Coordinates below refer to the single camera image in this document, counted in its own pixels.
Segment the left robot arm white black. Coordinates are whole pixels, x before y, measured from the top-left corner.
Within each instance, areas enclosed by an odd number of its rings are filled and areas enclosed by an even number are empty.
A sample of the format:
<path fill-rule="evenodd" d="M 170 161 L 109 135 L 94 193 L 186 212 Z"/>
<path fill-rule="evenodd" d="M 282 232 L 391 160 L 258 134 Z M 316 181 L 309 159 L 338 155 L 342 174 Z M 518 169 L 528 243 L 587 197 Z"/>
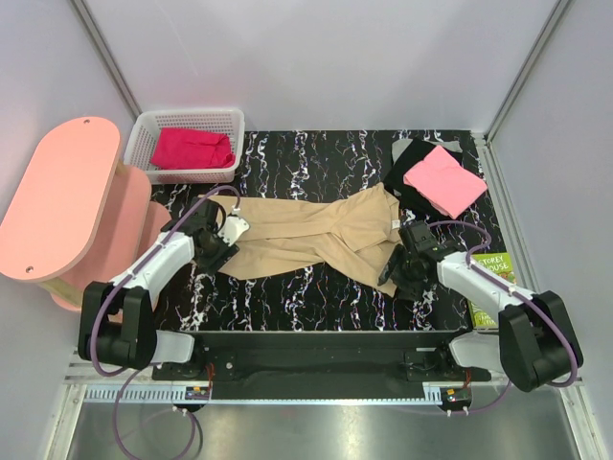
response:
<path fill-rule="evenodd" d="M 110 281 L 92 282 L 84 290 L 79 324 L 79 357 L 111 377 L 120 370 L 143 370 L 172 363 L 188 380 L 206 370 L 207 357 L 187 333 L 161 331 L 153 307 L 174 275 L 196 264 L 208 274 L 219 272 L 238 254 L 238 240 L 250 228 L 238 210 L 226 212 L 210 199 L 196 201 L 186 217 L 166 223 L 135 263 Z"/>

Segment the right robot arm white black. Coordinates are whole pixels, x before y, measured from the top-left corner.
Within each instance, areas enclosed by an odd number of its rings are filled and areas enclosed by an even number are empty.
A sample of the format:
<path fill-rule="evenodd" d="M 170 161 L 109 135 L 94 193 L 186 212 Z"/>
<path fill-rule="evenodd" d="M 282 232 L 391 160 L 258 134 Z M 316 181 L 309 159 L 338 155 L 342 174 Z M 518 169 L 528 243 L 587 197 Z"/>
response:
<path fill-rule="evenodd" d="M 415 221 L 399 227 L 399 244 L 379 274 L 397 297 L 415 301 L 437 283 L 462 295 L 497 321 L 495 333 L 456 335 L 435 355 L 435 368 L 455 380 L 468 368 L 506 375 L 517 389 L 531 392 L 573 384 L 583 364 L 576 333 L 561 297 L 533 292 L 479 264 L 472 250 L 439 241 L 433 225 Z"/>

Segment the beige t shirt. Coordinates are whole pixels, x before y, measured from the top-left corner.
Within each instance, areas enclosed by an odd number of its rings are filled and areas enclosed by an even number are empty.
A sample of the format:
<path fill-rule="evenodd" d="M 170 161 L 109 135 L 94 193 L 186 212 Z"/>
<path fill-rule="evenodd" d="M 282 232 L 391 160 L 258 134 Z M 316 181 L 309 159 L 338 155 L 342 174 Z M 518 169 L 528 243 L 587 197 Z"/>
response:
<path fill-rule="evenodd" d="M 332 203 L 245 197 L 239 214 L 250 228 L 223 274 L 244 281 L 326 263 L 389 296 L 397 290 L 378 283 L 400 243 L 399 202 L 381 183 Z"/>

